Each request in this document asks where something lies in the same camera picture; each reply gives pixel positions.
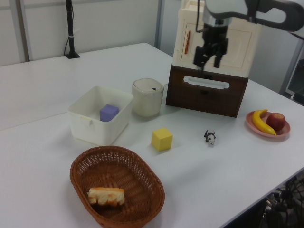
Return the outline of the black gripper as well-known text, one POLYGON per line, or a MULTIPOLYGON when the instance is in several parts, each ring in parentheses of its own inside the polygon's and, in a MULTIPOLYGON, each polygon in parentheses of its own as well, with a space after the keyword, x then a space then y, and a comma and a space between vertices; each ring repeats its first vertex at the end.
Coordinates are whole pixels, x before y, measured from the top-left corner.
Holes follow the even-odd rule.
POLYGON ((215 55, 214 67, 219 68, 220 61, 227 53, 228 38, 227 38, 228 26, 211 26, 204 24, 204 31, 202 38, 204 40, 203 47, 197 46, 195 50, 193 64, 197 67, 198 76, 204 76, 205 62, 204 56, 215 55))

